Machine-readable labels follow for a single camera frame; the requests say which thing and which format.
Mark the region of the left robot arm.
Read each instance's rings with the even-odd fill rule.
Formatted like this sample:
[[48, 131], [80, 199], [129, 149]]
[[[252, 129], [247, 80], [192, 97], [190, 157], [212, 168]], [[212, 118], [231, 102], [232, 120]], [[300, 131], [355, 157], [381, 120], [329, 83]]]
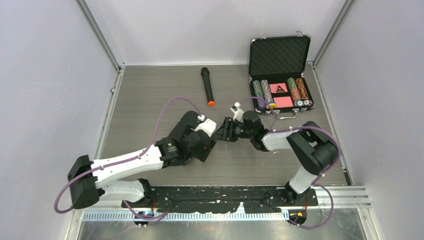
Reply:
[[133, 182], [123, 178], [141, 172], [187, 165], [191, 160], [205, 162], [216, 144], [209, 130], [194, 130], [180, 137], [169, 135], [139, 151], [112, 158], [90, 160], [80, 156], [67, 179], [73, 209], [85, 209], [99, 201], [128, 201], [148, 207], [153, 193], [146, 179]]

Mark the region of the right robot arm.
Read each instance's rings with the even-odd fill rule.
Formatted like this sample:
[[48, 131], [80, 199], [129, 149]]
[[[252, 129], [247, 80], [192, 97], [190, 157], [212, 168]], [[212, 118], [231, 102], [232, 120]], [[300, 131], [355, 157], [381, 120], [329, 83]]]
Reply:
[[306, 192], [341, 155], [340, 145], [335, 138], [315, 122], [308, 121], [286, 130], [270, 130], [264, 127], [255, 111], [226, 117], [212, 137], [227, 142], [248, 139], [255, 149], [262, 152], [293, 150], [300, 167], [284, 187], [285, 198], [291, 205], [299, 205], [305, 199]]

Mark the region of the black tool kit case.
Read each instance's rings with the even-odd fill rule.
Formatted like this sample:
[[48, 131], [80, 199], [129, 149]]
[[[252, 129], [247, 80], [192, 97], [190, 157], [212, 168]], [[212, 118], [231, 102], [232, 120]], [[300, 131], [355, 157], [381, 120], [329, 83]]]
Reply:
[[201, 143], [201, 136], [194, 129], [199, 125], [198, 113], [187, 111], [168, 135], [167, 147], [194, 147]]

